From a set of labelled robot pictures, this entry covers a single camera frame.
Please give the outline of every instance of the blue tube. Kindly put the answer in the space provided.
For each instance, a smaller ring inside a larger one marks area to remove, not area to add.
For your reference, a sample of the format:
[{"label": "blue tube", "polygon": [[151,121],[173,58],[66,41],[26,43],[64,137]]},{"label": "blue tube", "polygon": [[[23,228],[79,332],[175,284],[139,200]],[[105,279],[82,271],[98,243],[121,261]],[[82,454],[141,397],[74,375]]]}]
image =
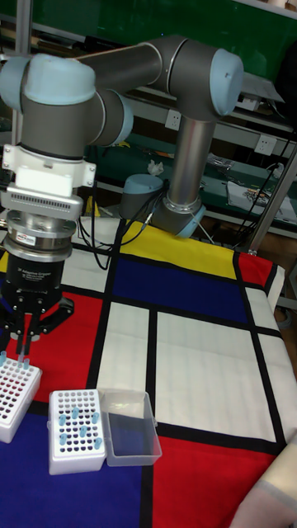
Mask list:
[{"label": "blue tube", "polygon": [[73,419],[73,420],[76,420],[77,417],[78,417],[78,414],[79,414],[79,408],[78,408],[78,407],[73,407],[73,411],[72,411],[72,419]]},{"label": "blue tube", "polygon": [[95,440],[95,449],[100,449],[100,445],[102,443],[102,439],[100,437],[98,437],[96,440]]},{"label": "blue tube", "polygon": [[83,438],[87,434],[87,426],[81,426],[79,435],[81,438]]},{"label": "blue tube", "polygon": [[65,444],[66,444],[66,440],[67,440],[67,435],[66,435],[66,433],[64,432],[63,435],[60,436],[60,442],[59,442],[60,445],[61,445],[61,446],[65,446]]},{"label": "blue tube", "polygon": [[66,422],[66,415],[65,414],[61,414],[61,416],[59,418],[59,425],[61,427],[63,427],[65,425],[65,422]]},{"label": "blue tube", "polygon": [[7,353],[5,350],[2,350],[1,354],[0,354],[0,366],[3,366],[5,361],[6,361],[6,356],[7,356]]},{"label": "blue tube", "polygon": [[92,415],[92,423],[97,423],[99,420],[99,412],[95,412],[93,415]]}]

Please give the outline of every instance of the black cable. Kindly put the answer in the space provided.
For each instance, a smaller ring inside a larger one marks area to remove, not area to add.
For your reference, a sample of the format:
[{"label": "black cable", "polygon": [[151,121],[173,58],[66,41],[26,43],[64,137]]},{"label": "black cable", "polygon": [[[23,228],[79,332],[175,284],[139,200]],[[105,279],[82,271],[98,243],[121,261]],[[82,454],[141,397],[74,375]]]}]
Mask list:
[{"label": "black cable", "polygon": [[[130,244],[131,242],[133,242],[143,231],[144,229],[146,228],[146,226],[148,225],[149,221],[151,220],[155,210],[157,209],[159,203],[161,202],[161,200],[163,199],[163,197],[166,195],[167,193],[167,190],[169,188],[169,181],[168,180],[165,180],[164,183],[163,183],[163,187],[162,189],[158,189],[157,191],[155,191],[145,202],[144,204],[140,207],[140,209],[133,215],[133,217],[131,218],[131,220],[129,220],[128,224],[125,226],[125,230],[123,232],[123,235],[122,236],[125,236],[126,233],[129,231],[131,225],[138,219],[138,217],[143,214],[146,209],[149,207],[149,204],[154,200],[154,203],[153,203],[153,207],[151,209],[151,212],[149,213],[147,219],[144,221],[143,225],[141,226],[141,229],[139,230],[139,232],[134,236],[132,237],[130,240],[127,240],[126,242],[122,242],[121,243],[121,246],[125,246],[127,244]],[[95,246],[95,209],[96,209],[96,190],[97,190],[97,185],[96,185],[96,182],[94,182],[94,186],[93,186],[93,192],[92,192],[92,222],[91,222],[91,235],[87,232],[87,230],[84,228],[83,226],[83,223],[82,223],[82,220],[81,218],[78,219],[78,226],[79,226],[79,229],[80,229],[80,232],[81,232],[81,235],[82,235],[82,240],[85,242],[85,244],[87,246],[89,246],[94,254],[94,257],[97,261],[97,264],[98,266],[103,269],[104,271],[108,268],[109,266],[109,262],[110,262],[110,259],[111,259],[111,256],[108,257],[107,259],[107,263],[105,266],[103,266],[100,261],[99,261],[99,258],[97,257],[97,254],[98,254],[98,246],[96,247]],[[92,240],[92,244],[90,244],[90,242],[86,239],[86,236],[91,238]],[[106,246],[107,248],[109,248],[109,250],[107,251],[110,251],[112,250],[112,248],[114,247],[114,244],[109,244],[109,243],[104,243],[104,242],[99,242],[100,246],[99,247],[102,247],[102,246]]]},{"label": "black cable", "polygon": [[1,27],[0,27],[0,53],[4,54]]},{"label": "black cable", "polygon": [[92,240],[92,252],[94,254],[95,260],[98,264],[98,266],[103,270],[106,271],[108,269],[111,255],[107,258],[105,266],[101,264],[96,250],[95,245],[95,209],[96,209],[96,191],[97,191],[97,181],[94,181],[93,188],[92,188],[92,211],[91,211],[91,240]]},{"label": "black cable", "polygon": [[[284,153],[285,153],[285,151],[286,151],[288,145],[290,144],[290,141],[291,141],[291,139],[292,139],[294,133],[295,133],[294,131],[291,132],[289,138],[287,139],[286,144],[285,144],[285,147],[282,149],[282,152],[281,152],[281,154],[280,154],[280,156],[279,156],[279,160],[281,160],[281,158],[283,157],[283,155],[284,155]],[[264,188],[266,187],[266,184],[269,182],[269,180],[270,180],[270,178],[271,178],[271,175],[273,174],[273,172],[274,172],[274,170],[275,170],[275,168],[276,168],[277,163],[278,163],[278,162],[274,163],[274,165],[273,165],[271,171],[269,172],[269,174],[268,174],[266,180],[265,180],[264,183],[262,184],[261,189],[260,189],[259,192],[257,193],[257,196],[256,196],[255,200],[254,200],[253,203],[252,203],[251,209],[250,209],[250,210],[248,211],[248,213],[246,214],[246,216],[245,216],[245,218],[243,219],[243,222],[242,222],[242,224],[241,224],[239,230],[237,231],[237,237],[241,234],[241,237],[240,237],[239,242],[242,242],[242,240],[243,240],[243,234],[246,233],[247,231],[249,232],[250,230],[253,231],[253,230],[255,229],[256,225],[257,225],[257,222],[259,221],[259,219],[255,220],[251,225],[247,226],[247,227],[242,231],[242,229],[243,229],[245,223],[248,221],[249,217],[251,216],[252,210],[253,210],[253,208],[255,207],[255,205],[256,205],[256,203],[257,203],[257,200],[258,200],[258,198],[260,197],[260,194],[263,192]]]}]

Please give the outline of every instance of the pipette tip box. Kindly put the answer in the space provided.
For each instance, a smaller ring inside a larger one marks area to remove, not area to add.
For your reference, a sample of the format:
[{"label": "pipette tip box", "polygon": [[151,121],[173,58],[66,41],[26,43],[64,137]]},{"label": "pipette tip box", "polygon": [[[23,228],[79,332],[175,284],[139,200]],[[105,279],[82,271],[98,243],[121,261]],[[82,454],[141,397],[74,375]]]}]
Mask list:
[{"label": "pipette tip box", "polygon": [[95,389],[51,393],[48,429],[51,475],[101,469],[106,450]]},{"label": "pipette tip box", "polygon": [[42,371],[5,359],[0,366],[0,441],[10,444],[39,386]]}]

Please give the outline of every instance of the mondrian pattern mat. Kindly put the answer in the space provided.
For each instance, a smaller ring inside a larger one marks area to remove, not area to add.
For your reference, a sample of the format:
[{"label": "mondrian pattern mat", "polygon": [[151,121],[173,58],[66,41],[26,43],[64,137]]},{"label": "mondrian pattern mat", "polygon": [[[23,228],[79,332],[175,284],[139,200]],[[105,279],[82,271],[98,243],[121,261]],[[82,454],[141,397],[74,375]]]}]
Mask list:
[{"label": "mondrian pattern mat", "polygon": [[[109,270],[77,239],[63,277],[75,313],[32,343],[43,376],[13,442],[0,444],[0,527],[228,528],[297,429],[273,317],[283,270],[153,227],[121,245],[140,224],[122,238],[123,224],[108,222]],[[13,340],[0,346],[16,357]],[[49,393],[86,387],[148,391],[163,449],[153,467],[49,475]]]}]

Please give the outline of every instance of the clear plastic lid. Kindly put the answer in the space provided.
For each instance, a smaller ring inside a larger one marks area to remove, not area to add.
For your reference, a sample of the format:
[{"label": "clear plastic lid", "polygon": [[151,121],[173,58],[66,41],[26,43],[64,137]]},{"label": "clear plastic lid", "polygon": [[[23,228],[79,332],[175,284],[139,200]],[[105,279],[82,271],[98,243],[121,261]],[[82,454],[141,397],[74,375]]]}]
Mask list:
[{"label": "clear plastic lid", "polygon": [[108,465],[154,464],[162,450],[148,393],[105,389],[99,397]]}]

